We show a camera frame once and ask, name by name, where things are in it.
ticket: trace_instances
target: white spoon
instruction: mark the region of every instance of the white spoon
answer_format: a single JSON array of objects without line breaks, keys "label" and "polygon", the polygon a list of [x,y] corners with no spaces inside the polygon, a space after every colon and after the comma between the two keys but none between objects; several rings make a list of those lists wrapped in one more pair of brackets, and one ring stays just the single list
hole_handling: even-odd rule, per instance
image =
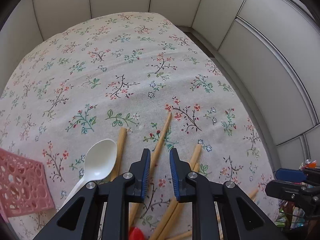
[{"label": "white spoon", "polygon": [[74,194],[86,183],[107,177],[115,166],[117,159],[117,144],[111,139],[104,139],[94,144],[84,159],[84,174],[69,193],[64,206]]}]

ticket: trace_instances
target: floral tablecloth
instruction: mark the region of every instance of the floral tablecloth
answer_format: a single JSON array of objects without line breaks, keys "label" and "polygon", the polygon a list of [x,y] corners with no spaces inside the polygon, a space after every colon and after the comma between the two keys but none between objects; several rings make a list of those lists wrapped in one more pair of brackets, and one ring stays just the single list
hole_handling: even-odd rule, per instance
[{"label": "floral tablecloth", "polygon": [[[201,143],[200,172],[232,180],[272,219],[277,200],[266,152],[241,101],[215,64],[170,21],[129,12],[80,23],[38,45],[12,74],[0,99],[0,147],[41,161],[56,209],[84,173],[88,149],[128,129],[120,172],[153,150],[168,112],[148,197],[135,225],[152,234],[173,197],[168,152],[188,160]],[[32,239],[55,210],[10,218],[20,239]],[[172,235],[191,229],[186,205]]]}]

